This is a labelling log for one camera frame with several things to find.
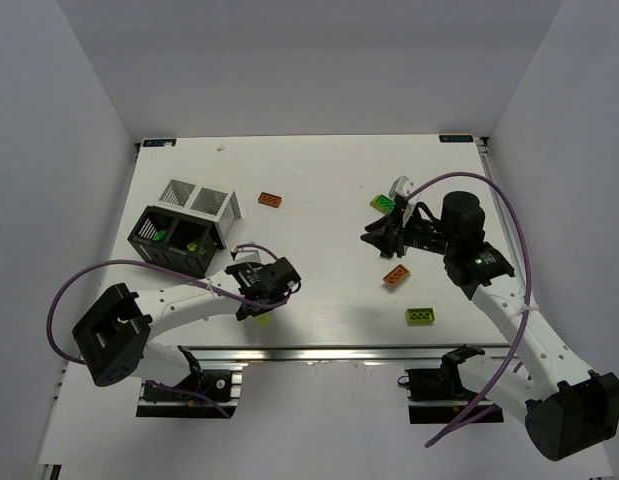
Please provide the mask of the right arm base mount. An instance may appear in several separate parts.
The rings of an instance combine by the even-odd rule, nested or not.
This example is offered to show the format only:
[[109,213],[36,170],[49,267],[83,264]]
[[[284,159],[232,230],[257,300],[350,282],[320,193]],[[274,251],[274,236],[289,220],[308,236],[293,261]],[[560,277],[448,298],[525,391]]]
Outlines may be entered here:
[[458,366],[474,356],[484,356],[479,347],[463,345],[442,356],[435,368],[409,368],[397,379],[407,391],[411,425],[445,425],[454,420],[477,396],[462,386]]

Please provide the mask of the brown lego brick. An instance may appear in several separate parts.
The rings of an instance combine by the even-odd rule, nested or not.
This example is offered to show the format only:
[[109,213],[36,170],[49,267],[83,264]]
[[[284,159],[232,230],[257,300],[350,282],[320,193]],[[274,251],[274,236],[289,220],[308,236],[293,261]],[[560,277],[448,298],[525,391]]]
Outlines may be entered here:
[[258,203],[272,208],[279,208],[282,198],[278,195],[262,192],[258,197]]

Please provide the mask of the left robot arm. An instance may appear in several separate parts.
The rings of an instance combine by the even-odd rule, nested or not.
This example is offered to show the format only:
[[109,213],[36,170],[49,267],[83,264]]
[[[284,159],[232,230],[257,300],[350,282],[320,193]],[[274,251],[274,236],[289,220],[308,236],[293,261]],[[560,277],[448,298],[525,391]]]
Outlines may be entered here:
[[198,360],[185,347],[165,346],[156,338],[216,316],[257,317],[285,305],[300,285],[285,257],[268,264],[234,263],[210,277],[158,290],[133,292],[119,283],[100,295],[72,335],[98,387],[134,377],[196,391],[203,377]]

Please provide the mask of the pale yellow stepped lego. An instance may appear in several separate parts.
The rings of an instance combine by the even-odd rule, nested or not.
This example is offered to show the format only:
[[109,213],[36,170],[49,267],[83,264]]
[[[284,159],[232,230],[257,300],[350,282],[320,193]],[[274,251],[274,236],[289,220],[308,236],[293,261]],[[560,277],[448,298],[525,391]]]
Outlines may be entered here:
[[268,313],[264,313],[257,316],[255,320],[259,326],[267,326],[271,321],[271,316]]

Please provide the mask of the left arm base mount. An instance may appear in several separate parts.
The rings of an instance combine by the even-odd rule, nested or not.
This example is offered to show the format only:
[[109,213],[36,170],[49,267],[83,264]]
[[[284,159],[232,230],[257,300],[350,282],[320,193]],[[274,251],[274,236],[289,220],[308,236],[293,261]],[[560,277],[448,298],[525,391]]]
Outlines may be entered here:
[[185,361],[187,374],[177,383],[144,379],[137,417],[231,419],[240,388],[238,371],[232,368],[204,368],[191,351],[177,348],[178,358]]

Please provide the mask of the green two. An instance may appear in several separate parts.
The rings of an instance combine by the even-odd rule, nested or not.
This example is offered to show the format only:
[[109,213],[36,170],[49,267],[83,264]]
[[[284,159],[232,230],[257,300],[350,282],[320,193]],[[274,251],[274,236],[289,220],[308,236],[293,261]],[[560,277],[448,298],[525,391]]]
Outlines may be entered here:
[[164,240],[164,238],[166,237],[166,235],[167,235],[167,231],[166,231],[165,229],[163,229],[163,230],[159,230],[158,232],[156,232],[156,233],[152,236],[151,240],[152,240],[153,242],[160,242],[160,241],[163,241],[163,240]]

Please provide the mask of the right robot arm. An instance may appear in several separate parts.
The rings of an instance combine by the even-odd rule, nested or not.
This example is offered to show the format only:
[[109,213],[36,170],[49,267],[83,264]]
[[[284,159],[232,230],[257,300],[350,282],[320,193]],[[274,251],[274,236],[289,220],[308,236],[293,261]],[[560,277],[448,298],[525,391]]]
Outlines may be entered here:
[[575,354],[539,310],[524,299],[513,266],[485,241],[485,213],[468,192],[447,194],[441,217],[395,198],[391,212],[367,225],[361,239],[389,257],[418,248],[443,257],[454,285],[509,342],[528,375],[471,346],[442,358],[452,392],[483,394],[521,422],[537,450],[561,460],[613,438],[619,424],[619,379],[599,374]]

